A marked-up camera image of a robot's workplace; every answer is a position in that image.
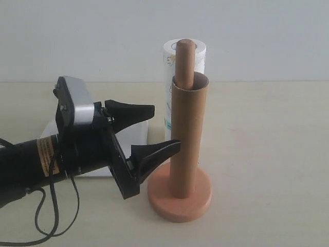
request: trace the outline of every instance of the beige tabletop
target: beige tabletop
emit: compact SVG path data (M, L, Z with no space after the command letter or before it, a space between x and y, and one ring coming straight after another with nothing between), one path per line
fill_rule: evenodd
M156 106L149 143L163 140L161 83L89 83L95 101ZM0 83L0 136L38 138L55 115L53 83ZM81 211L65 235L42 246L329 246L329 83L212 83L200 166L209 174L209 211L170 223L151 209L146 186L123 200L112 178L77 179ZM60 230L75 213L69 181L56 185ZM42 237L34 228L41 195L0 209L0 241ZM48 195L40 225L53 224Z

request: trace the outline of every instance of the orange warning label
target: orange warning label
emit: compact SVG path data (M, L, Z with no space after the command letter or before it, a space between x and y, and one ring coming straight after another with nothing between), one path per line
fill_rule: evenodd
M37 139L36 144L38 146L38 152L39 152L43 173L45 174L46 177L48 177L50 160L54 154L51 137ZM52 174L58 174L58 173L60 173L60 170L58 168L57 162L55 161Z

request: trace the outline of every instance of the round wooden base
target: round wooden base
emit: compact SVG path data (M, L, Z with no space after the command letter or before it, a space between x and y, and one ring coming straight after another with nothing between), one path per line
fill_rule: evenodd
M154 210L172 222L188 222L201 217L208 209L212 188L208 175L200 168L196 172L196 188L186 199L172 197L169 190L170 163L159 167L148 182L148 197Z

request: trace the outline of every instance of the black cable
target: black cable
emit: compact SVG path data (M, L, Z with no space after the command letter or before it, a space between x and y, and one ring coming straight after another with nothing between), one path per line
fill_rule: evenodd
M1 145L8 148L13 148L15 145L0 139ZM54 211L54 224L51 232L44 238L31 241L31 242L0 242L0 246L9 246L9 247L26 247L26 246L33 246L37 244L41 244L49 240L51 237L54 236L58 225L59 225L59 210L58 210L58 204L57 204L57 197L56 197L56 191L54 186L54 180L53 180L53 168L55 164L55 160L60 154L60 149L57 148L54 155L51 157L50 164L49 164L49 187L50 187L50 193L51 193L51 199L53 204L53 211Z
M73 184L74 190L75 190L76 195L77 195L77 210L76 210L76 214L75 214L73 220L71 221L71 224L70 224L70 225L69 225L64 231L62 231L61 233L54 234L53 237L59 237L59 236L63 235L64 233L66 233L66 232L71 228L71 226L74 224L74 222L75 222L75 220L77 219L78 214L79 214L79 209L80 209L80 196L79 196L78 188L77 188L77 185L76 185L76 183L75 183L75 181L74 181L74 177L73 177L73 176L71 176L71 181L72 181L72 184ZM41 190L38 189L38 190L39 190L39 191L43 190L42 193L44 194L44 197L45 197L45 191L44 191L44 189L41 189ZM42 205L43 205L44 201L45 201L44 198L42 198L42 200L41 200L39 206L38 206L37 209L36 209L35 217L34 217L34 224L35 224L36 229L37 229L40 233L42 233L43 235L48 236L49 234L46 233L46 232L44 232L44 231L42 231L42 230L40 229L40 227L39 227L39 224L38 224L39 213L40 213L40 210L41 210L41 208L42 208Z

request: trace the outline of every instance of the paper towel roll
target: paper towel roll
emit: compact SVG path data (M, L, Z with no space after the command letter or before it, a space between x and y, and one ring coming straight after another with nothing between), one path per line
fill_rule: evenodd
M170 40L163 46L164 82L166 84L166 114L164 116L165 139L171 139L171 85L175 75L176 44L181 39ZM202 41L191 39L196 45L194 71L204 74L206 45Z

